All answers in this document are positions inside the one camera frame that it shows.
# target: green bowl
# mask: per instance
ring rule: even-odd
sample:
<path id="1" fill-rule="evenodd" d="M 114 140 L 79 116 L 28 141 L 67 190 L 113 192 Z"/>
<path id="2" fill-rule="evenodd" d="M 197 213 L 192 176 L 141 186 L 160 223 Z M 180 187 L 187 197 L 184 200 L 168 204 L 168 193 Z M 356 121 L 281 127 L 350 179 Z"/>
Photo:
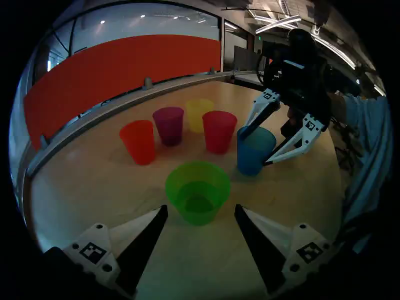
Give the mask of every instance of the green bowl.
<path id="1" fill-rule="evenodd" d="M 204 161 L 182 164 L 165 182 L 165 192 L 182 217 L 193 225 L 210 223 L 228 199 L 231 183 L 218 166 Z"/>

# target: red cup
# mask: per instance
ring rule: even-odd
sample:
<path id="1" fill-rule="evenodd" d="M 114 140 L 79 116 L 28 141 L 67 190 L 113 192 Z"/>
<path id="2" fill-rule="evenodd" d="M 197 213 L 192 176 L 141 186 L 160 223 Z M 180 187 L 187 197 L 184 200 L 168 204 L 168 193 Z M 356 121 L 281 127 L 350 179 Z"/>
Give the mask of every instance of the red cup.
<path id="1" fill-rule="evenodd" d="M 153 113 L 159 137 L 165 146 L 176 146 L 182 141 L 184 110 L 180 107 L 164 107 Z"/>
<path id="2" fill-rule="evenodd" d="M 119 131 L 119 137 L 138 165 L 148 165 L 156 158 L 151 121 L 138 120 L 129 123 Z"/>
<path id="3" fill-rule="evenodd" d="M 214 110 L 203 115 L 205 147 L 215 154 L 225 154 L 238 119 L 226 111 Z"/>

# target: cup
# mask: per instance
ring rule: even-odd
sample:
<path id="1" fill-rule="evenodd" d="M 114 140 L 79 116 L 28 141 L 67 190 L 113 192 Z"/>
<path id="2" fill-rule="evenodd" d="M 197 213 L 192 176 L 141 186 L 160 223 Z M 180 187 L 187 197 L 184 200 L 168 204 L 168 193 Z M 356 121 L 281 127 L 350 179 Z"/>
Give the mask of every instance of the cup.
<path id="1" fill-rule="evenodd" d="M 187 118 L 189 128 L 194 133 L 202 133 L 203 115 L 214 109 L 214 103 L 207 99 L 193 99 L 186 102 Z"/>
<path id="2" fill-rule="evenodd" d="M 203 115 L 205 147 L 215 154 L 225 154 L 234 134 L 238 119 L 221 110 L 209 111 Z"/>
<path id="3" fill-rule="evenodd" d="M 180 107 L 164 107 L 153 113 L 153 119 L 161 142 L 168 147 L 182 141 L 184 110 Z"/>
<path id="4" fill-rule="evenodd" d="M 148 165 L 156 158 L 151 121 L 138 120 L 129 123 L 119 131 L 119 137 L 138 165 Z"/>
<path id="5" fill-rule="evenodd" d="M 240 134 L 246 127 L 237 131 L 237 169 L 243 175 L 256 176 L 274 150 L 277 139 L 265 128 L 257 127 L 245 140 L 241 140 Z"/>
<path id="6" fill-rule="evenodd" d="M 204 161 L 182 164 L 165 182 L 169 201 L 192 225 L 210 223 L 228 199 L 231 183 L 218 166 Z"/>

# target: red panel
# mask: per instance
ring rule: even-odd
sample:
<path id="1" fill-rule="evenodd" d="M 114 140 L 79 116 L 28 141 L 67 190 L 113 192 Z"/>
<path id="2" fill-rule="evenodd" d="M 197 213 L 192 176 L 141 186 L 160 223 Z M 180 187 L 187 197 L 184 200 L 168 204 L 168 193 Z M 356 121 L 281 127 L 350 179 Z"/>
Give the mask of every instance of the red panel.
<path id="1" fill-rule="evenodd" d="M 220 70 L 221 42 L 186 35 L 117 39 L 78 52 L 44 75 L 24 99 L 36 149 L 72 118 L 105 100 L 153 82 Z"/>

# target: yellow cup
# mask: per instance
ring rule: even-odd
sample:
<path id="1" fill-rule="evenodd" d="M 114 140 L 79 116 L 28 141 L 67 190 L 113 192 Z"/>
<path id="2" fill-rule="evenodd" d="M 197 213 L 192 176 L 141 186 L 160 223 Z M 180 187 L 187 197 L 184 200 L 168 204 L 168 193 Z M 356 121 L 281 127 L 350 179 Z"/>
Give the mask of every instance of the yellow cup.
<path id="1" fill-rule="evenodd" d="M 214 103 L 207 99 L 193 99 L 186 102 L 186 114 L 190 130 L 194 133 L 204 132 L 203 115 L 214 109 Z"/>

